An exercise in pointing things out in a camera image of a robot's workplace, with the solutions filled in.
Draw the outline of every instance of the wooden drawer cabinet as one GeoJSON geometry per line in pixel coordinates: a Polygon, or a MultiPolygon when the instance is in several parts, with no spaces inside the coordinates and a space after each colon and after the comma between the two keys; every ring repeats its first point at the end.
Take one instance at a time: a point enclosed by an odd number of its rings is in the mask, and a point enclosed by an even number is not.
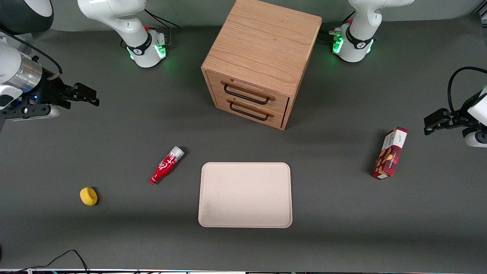
{"type": "Polygon", "coordinates": [[[321,18],[237,0],[201,69],[215,106],[285,129],[321,18]]]}

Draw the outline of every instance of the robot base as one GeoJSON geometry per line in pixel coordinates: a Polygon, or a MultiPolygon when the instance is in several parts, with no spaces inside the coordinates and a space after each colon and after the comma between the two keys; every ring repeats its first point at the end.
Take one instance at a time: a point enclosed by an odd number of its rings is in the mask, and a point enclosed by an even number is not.
{"type": "Polygon", "coordinates": [[[356,49],[354,44],[348,40],[347,36],[342,35],[349,26],[350,24],[347,23],[343,24],[341,27],[335,28],[334,35],[336,35],[337,40],[333,44],[332,52],[338,55],[344,61],[355,63],[364,59],[364,57],[370,52],[374,40],[372,40],[368,45],[363,43],[363,48],[356,49]]]}
{"type": "Polygon", "coordinates": [[[143,55],[130,53],[130,58],[135,61],[139,67],[150,68],[157,65],[162,59],[166,58],[166,37],[164,33],[158,33],[155,30],[149,30],[148,33],[152,36],[152,43],[143,55]]]}

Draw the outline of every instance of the yellow sponge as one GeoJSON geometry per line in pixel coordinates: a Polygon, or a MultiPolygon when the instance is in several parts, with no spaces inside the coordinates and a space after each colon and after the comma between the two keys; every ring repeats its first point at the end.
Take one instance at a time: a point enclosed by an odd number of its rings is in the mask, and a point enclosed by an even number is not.
{"type": "Polygon", "coordinates": [[[98,196],[96,195],[94,189],[91,187],[83,188],[79,192],[79,196],[81,197],[81,201],[83,201],[83,203],[88,206],[95,205],[96,201],[98,201],[98,196]]]}

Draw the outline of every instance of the wooden cabinet top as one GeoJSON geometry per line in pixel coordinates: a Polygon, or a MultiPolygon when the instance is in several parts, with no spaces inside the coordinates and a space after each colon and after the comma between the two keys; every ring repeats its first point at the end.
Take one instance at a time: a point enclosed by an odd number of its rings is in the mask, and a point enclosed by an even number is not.
{"type": "Polygon", "coordinates": [[[287,96],[298,91],[321,17],[237,0],[202,68],[287,96]]]}

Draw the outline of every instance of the red cardboard box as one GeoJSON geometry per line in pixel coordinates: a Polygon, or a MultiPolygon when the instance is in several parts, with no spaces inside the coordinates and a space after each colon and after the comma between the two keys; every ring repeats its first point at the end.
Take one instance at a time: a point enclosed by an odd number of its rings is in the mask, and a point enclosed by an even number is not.
{"type": "Polygon", "coordinates": [[[375,162],[372,177],[382,180],[394,175],[407,134],[408,130],[402,127],[396,127],[387,133],[379,159],[375,162]]]}

